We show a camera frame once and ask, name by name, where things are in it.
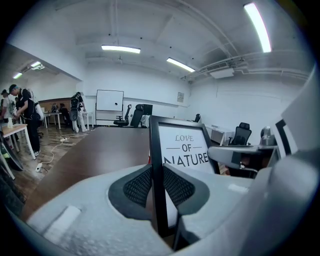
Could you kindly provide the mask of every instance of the poster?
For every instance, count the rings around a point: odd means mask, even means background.
[[[162,163],[215,173],[203,131],[197,127],[159,124]]]

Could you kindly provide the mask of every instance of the white ceiling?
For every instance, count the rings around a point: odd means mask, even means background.
[[[236,74],[265,73],[306,77],[314,64],[296,26],[272,0],[255,1],[272,52],[262,53],[258,34],[245,12],[248,0],[53,0],[55,14],[73,31],[75,48],[87,63],[110,62],[152,68],[194,81],[203,68],[227,65]],[[101,45],[140,48],[140,54],[103,51]],[[1,73],[10,77],[34,61],[21,52],[2,57]],[[194,73],[166,62],[173,58]],[[30,70],[28,79],[50,72]]]
[[[2,83],[19,82],[19,84],[26,84],[28,81],[52,77],[58,74],[58,72],[48,67],[37,70],[30,69],[26,72],[23,71],[35,61],[37,61],[37,59],[32,59],[30,55],[24,53],[22,50],[6,44],[0,54],[0,81]],[[20,76],[18,80],[15,80],[13,76],[16,75],[17,72],[22,72],[23,75]]]

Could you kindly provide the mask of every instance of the black picture frame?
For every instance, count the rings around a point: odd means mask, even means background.
[[[158,234],[161,237],[173,235],[175,227],[168,227],[167,204],[164,181],[164,171],[162,163],[161,143],[159,134],[159,124],[172,125],[173,127],[199,128],[202,130],[207,147],[212,146],[206,126],[202,123],[173,119],[162,116],[151,115],[149,119],[149,143],[150,143],[150,163],[152,164],[152,195],[153,195],[153,215],[156,218]],[[215,174],[220,174],[218,162],[208,160]]]

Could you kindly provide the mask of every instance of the brown table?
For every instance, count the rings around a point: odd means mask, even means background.
[[[43,204],[81,180],[147,164],[148,159],[149,129],[98,127],[41,180],[27,199],[21,218],[27,220]]]

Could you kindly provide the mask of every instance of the floor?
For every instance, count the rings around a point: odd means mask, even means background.
[[[12,170],[15,176],[14,183],[26,200],[55,163],[67,153],[71,147],[90,133],[90,131],[75,133],[71,128],[64,128],[63,125],[59,130],[58,126],[55,128],[53,124],[51,124],[48,129],[41,126],[38,131],[43,133],[43,137],[40,138],[41,152],[36,157],[36,160],[33,160],[28,153],[29,149],[24,136],[18,141],[20,152],[17,153],[14,150],[24,167],[23,171]],[[68,137],[68,139],[63,142],[62,145],[59,145],[61,143],[60,139],[62,139],[61,136]],[[54,158],[52,160],[53,155],[50,152],[55,146],[57,147],[53,150]],[[40,172],[36,172],[38,163],[50,162],[51,160],[51,163],[43,163],[43,168],[40,169]]]

